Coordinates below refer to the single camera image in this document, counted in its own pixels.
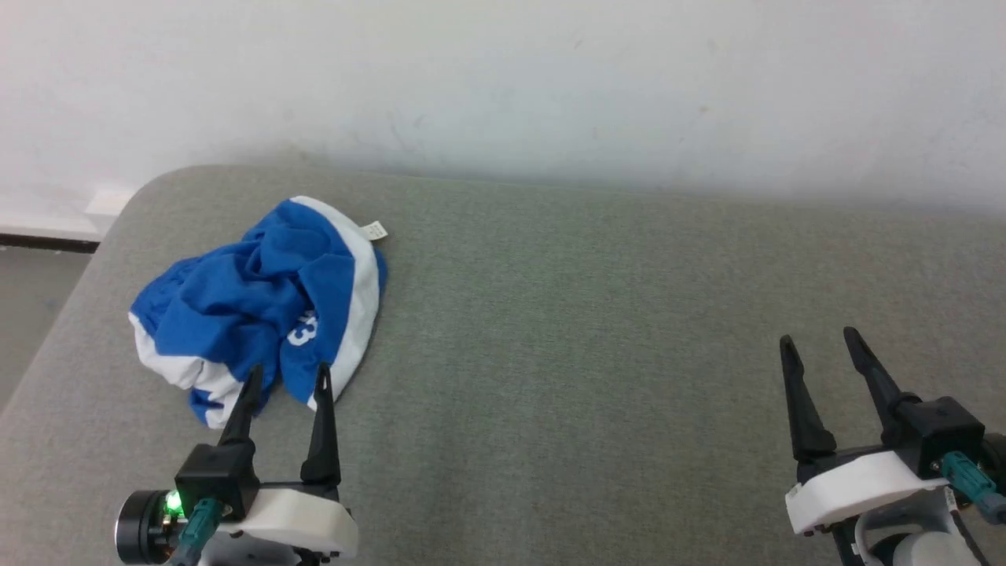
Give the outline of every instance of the black baseboard strip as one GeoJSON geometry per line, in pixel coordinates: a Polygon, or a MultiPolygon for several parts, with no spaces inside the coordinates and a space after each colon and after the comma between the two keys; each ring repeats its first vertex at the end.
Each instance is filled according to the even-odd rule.
{"type": "Polygon", "coordinates": [[[53,249],[57,251],[73,251],[75,253],[94,253],[98,241],[90,239],[64,239],[62,237],[46,237],[44,235],[21,235],[19,233],[0,233],[0,245],[12,247],[33,247],[35,249],[53,249]]]}

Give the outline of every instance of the robotic arm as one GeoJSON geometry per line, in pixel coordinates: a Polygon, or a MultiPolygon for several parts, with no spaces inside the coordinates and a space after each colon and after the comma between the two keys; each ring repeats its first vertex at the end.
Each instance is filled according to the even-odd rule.
{"type": "Polygon", "coordinates": [[[262,368],[241,389],[216,446],[198,444],[175,490],[140,491],[123,505],[116,549],[125,564],[319,566],[356,555],[358,531],[339,503],[339,448],[327,365],[315,384],[314,430],[299,483],[263,484],[248,436],[262,368]]]}
{"type": "Polygon", "coordinates": [[[973,505],[992,525],[1006,523],[1006,436],[985,434],[952,397],[926,402],[902,392],[855,329],[844,335],[883,426],[880,444],[837,449],[804,384],[797,349],[783,337],[797,460],[797,484],[786,495],[794,533],[830,534],[844,566],[988,566],[959,505],[973,505]],[[902,532],[869,542],[872,531],[891,527],[902,532]]]}

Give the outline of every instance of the blue cloth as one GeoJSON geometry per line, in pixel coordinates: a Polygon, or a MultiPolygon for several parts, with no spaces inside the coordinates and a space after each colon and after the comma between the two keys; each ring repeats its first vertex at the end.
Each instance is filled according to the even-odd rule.
{"type": "Polygon", "coordinates": [[[240,241],[171,265],[130,311],[141,361],[190,389],[189,404],[220,428],[252,368],[314,407],[318,365],[338,395],[359,364],[386,277],[384,259],[352,220],[309,197],[281,202],[240,241]]]}

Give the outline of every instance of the white fabric stripe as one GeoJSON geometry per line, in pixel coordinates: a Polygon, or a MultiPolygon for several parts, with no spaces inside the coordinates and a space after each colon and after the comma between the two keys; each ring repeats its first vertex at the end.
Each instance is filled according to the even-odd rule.
{"type": "Polygon", "coordinates": [[[129,314],[129,322],[133,326],[140,362],[160,374],[169,384],[186,391],[197,388],[209,392],[209,400],[221,403],[223,408],[207,410],[206,425],[223,428],[241,392],[241,383],[230,375],[226,365],[207,362],[196,356],[161,356],[157,354],[154,339],[132,313],[129,314]]]}
{"type": "MultiPolygon", "coordinates": [[[[373,244],[366,233],[345,214],[321,200],[310,196],[295,196],[292,202],[303,204],[331,222],[342,237],[355,262],[353,269],[353,294],[349,299],[349,317],[346,320],[346,331],[332,363],[332,394],[338,396],[349,378],[353,376],[363,351],[370,342],[370,332],[373,330],[374,319],[377,317],[377,302],[380,290],[377,286],[377,257],[374,255],[373,244]]],[[[314,397],[308,400],[312,411],[318,409],[314,397]]]]}

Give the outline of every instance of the gray tablecloth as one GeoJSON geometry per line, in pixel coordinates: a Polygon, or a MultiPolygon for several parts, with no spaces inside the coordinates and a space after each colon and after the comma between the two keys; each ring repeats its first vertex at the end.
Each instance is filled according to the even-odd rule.
{"type": "MultiPolygon", "coordinates": [[[[903,388],[1006,431],[1000,223],[192,168],[130,202],[0,416],[0,563],[117,562],[123,500],[170,488],[215,437],[137,361],[129,306],[296,194],[391,232],[376,333],[337,403],[356,563],[837,564],[783,505],[784,334],[843,445],[879,434],[846,325],[903,388]]],[[[274,396],[253,427],[262,479],[297,478],[311,419],[274,396]]],[[[1006,558],[1001,531],[976,536],[1006,558]]]]}

